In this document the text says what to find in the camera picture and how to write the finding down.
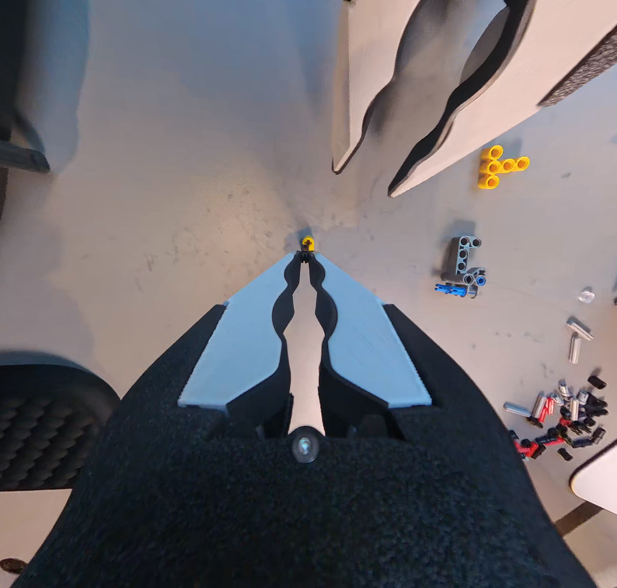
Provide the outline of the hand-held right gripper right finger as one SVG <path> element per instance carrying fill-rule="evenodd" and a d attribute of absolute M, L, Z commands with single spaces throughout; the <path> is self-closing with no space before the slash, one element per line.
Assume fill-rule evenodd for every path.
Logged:
<path fill-rule="evenodd" d="M 329 372 L 388 408 L 430 406 L 428 390 L 383 301 L 320 253 L 309 268 Z"/>

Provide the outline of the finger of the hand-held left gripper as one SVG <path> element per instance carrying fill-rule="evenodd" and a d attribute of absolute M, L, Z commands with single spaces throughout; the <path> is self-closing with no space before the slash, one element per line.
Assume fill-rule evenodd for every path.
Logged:
<path fill-rule="evenodd" d="M 434 129 L 388 187 L 395 198 L 616 63 L 616 0 L 503 0 Z"/>
<path fill-rule="evenodd" d="M 332 169 L 340 174 L 367 132 L 411 112 L 411 150 L 439 121 L 451 92 L 490 53 L 480 37 L 503 0 L 343 0 L 333 75 Z"/>

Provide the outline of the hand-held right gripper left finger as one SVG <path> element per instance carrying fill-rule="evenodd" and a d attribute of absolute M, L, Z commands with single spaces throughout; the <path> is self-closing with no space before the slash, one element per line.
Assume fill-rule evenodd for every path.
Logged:
<path fill-rule="evenodd" d="M 294 316 L 299 253 L 289 253 L 236 292 L 188 381 L 179 407 L 231 411 L 231 404 L 288 365 L 284 332 Z"/>

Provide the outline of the grey brick beam assembly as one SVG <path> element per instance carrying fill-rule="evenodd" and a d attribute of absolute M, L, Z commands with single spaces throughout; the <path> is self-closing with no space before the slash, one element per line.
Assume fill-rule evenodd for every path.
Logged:
<path fill-rule="evenodd" d="M 487 284 L 484 267 L 470 266 L 471 252 L 482 245 L 479 237 L 463 235 L 451 238 L 441 273 L 441 282 L 434 291 L 440 294 L 475 299 Z"/>

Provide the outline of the yellow ring connector brick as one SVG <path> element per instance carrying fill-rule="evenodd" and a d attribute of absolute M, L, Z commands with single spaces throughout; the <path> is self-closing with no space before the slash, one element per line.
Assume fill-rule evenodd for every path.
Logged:
<path fill-rule="evenodd" d="M 527 156 L 516 158 L 503 157 L 504 148 L 501 145 L 485 147 L 481 152 L 481 162 L 477 186 L 481 190 L 494 190 L 500 184 L 500 177 L 507 174 L 525 171 L 530 166 Z"/>

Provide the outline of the person's right forearm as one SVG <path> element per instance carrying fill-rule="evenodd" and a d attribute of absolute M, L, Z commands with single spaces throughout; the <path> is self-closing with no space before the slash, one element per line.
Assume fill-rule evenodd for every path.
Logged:
<path fill-rule="evenodd" d="M 1 492 L 71 490 L 119 404 L 75 362 L 1 353 Z"/>

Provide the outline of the grey desk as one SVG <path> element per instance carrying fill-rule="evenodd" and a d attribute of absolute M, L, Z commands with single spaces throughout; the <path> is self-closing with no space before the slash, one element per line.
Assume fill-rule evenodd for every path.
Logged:
<path fill-rule="evenodd" d="M 52 176 L 9 177 L 1 353 L 75 362 L 121 401 L 71 490 L 1 494 L 1 555 L 28 559 L 13 587 L 595 587 L 616 572 L 616 536 L 573 534 L 573 553 L 559 535 L 572 467 L 554 450 L 522 461 L 500 407 L 601 366 L 616 435 L 615 76 L 390 198 L 410 111 L 332 169 L 343 0 L 34 1 L 20 113 Z M 481 190 L 492 145 L 531 163 Z M 433 403 L 388 408 L 329 372 L 310 260 L 289 364 L 230 412 L 179 407 L 224 303 L 307 235 L 311 260 L 383 301 Z M 434 291 L 463 235 L 482 241 L 475 299 Z M 577 364 L 570 316 L 594 336 Z"/>

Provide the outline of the pile of small black pins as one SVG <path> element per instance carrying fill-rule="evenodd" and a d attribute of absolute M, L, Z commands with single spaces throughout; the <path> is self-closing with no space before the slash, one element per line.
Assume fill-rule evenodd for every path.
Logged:
<path fill-rule="evenodd" d="M 608 402 L 596 394 L 605 388 L 606 382 L 596 373 L 591 374 L 587 384 L 576 392 L 571 390 L 565 380 L 561 380 L 553 391 L 537 394 L 532 407 L 528 408 L 532 413 L 530 418 L 520 417 L 538 428 L 541 431 L 539 436 L 550 428 L 556 428 L 566 443 L 547 447 L 545 451 L 556 448 L 562 459 L 572 461 L 572 450 L 596 446 L 606 435 L 606 429 L 598 421 L 608 416 Z"/>

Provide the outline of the black printed sweatshirt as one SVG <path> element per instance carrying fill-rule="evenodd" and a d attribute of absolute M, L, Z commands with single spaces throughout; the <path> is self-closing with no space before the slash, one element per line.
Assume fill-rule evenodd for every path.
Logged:
<path fill-rule="evenodd" d="M 1 213 L 10 169 L 50 173 L 44 144 L 18 109 L 29 17 L 30 0 L 1 0 Z"/>

